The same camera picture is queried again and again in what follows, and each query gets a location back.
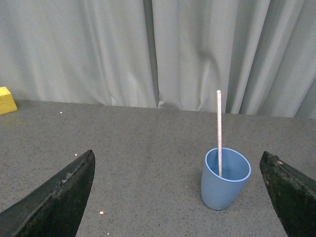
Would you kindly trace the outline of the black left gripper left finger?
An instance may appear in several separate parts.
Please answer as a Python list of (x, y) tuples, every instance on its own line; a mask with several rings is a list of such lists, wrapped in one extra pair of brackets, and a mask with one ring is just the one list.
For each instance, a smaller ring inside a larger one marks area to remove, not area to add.
[(1, 212), (2, 237), (74, 237), (91, 192), (95, 155), (86, 151)]

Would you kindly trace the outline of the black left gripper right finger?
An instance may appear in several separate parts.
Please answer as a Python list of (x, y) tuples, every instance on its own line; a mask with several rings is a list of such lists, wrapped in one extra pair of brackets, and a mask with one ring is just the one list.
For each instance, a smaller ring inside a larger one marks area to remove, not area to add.
[(260, 170), (274, 210), (289, 237), (316, 235), (316, 181), (264, 152)]

